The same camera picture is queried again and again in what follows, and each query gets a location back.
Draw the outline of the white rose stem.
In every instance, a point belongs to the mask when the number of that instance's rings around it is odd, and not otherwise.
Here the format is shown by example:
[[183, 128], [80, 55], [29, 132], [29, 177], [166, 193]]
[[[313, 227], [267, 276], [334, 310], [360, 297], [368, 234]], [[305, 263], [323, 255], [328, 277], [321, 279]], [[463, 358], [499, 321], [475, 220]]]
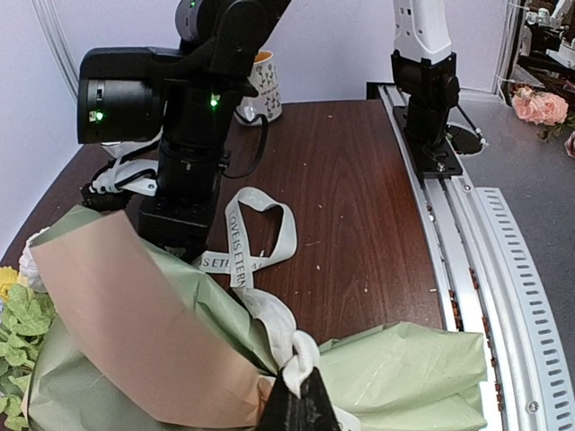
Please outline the white rose stem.
[[34, 233], [29, 237], [22, 250], [22, 255], [18, 260], [19, 263], [19, 275], [18, 282], [23, 286], [27, 286], [34, 292], [45, 294], [47, 289], [40, 277], [40, 273], [34, 258], [31, 255], [31, 246], [34, 240], [45, 233], [48, 227], [41, 229], [39, 232]]

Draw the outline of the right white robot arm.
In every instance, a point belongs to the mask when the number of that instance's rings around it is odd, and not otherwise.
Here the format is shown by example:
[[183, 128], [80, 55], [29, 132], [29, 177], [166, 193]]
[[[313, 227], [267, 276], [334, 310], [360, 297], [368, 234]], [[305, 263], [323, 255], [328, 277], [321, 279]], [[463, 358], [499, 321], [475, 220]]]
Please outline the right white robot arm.
[[[95, 48], [80, 66], [80, 144], [138, 143], [83, 186], [86, 207], [118, 211], [139, 194], [139, 234], [196, 260], [207, 248], [219, 187], [228, 175], [225, 150], [243, 99], [260, 95], [249, 81], [256, 56], [287, 10], [285, 1], [182, 1], [175, 14], [177, 49]], [[409, 95], [395, 117], [416, 172], [458, 176], [447, 140], [459, 102], [456, 54], [440, 1], [394, 3], [395, 84]]]

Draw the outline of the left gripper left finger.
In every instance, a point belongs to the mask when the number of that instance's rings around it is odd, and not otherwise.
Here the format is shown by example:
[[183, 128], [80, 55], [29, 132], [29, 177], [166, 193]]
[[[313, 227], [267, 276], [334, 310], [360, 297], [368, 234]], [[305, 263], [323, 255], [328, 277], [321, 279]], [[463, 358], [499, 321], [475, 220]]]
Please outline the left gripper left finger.
[[256, 427], [260, 431], [304, 429], [304, 403], [288, 388], [283, 374], [273, 384], [270, 396]]

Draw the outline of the pale yellow flower stem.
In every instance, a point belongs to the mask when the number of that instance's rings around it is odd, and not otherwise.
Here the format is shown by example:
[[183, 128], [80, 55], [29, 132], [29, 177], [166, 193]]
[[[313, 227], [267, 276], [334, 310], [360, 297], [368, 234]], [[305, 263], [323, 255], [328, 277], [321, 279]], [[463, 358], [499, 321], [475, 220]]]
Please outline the pale yellow flower stem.
[[1, 428], [29, 428], [25, 399], [40, 348], [56, 316], [49, 295], [18, 284], [1, 286]]

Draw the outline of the pink wrapping paper sheet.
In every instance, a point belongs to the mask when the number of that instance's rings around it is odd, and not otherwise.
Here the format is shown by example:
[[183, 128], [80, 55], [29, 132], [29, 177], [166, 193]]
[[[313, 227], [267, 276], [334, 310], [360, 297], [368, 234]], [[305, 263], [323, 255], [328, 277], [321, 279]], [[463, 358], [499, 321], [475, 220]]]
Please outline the pink wrapping paper sheet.
[[318, 368], [352, 430], [486, 424], [483, 337], [411, 322], [322, 345], [275, 295], [230, 295], [140, 239], [127, 216], [73, 207], [31, 255], [56, 309], [28, 390], [34, 430], [252, 430], [280, 374]]

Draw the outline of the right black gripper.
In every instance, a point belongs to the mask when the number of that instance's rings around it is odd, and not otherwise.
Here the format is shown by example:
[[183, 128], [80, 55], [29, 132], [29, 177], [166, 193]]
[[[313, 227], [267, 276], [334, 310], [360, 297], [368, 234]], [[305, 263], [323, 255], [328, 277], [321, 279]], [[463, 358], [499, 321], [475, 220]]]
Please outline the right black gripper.
[[144, 198], [138, 208], [137, 232], [144, 240], [187, 263], [207, 250], [214, 203], [189, 206], [162, 198]]

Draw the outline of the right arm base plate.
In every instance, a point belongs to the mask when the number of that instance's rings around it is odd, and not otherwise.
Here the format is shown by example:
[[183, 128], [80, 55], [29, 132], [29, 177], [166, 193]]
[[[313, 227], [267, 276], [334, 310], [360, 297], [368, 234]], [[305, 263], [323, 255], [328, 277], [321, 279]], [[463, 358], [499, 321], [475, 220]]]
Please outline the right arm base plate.
[[393, 107], [393, 115], [419, 181], [450, 179], [463, 174], [463, 167], [447, 141], [446, 132], [443, 133], [442, 141], [436, 143], [433, 139], [416, 136], [408, 130], [406, 106]]

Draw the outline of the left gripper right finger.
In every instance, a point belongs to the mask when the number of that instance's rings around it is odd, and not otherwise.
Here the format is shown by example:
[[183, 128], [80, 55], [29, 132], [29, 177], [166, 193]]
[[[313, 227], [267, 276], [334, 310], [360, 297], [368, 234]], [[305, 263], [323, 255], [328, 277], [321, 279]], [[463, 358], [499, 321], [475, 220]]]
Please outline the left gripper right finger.
[[340, 430], [320, 371], [316, 367], [301, 385], [299, 429], [308, 431]]

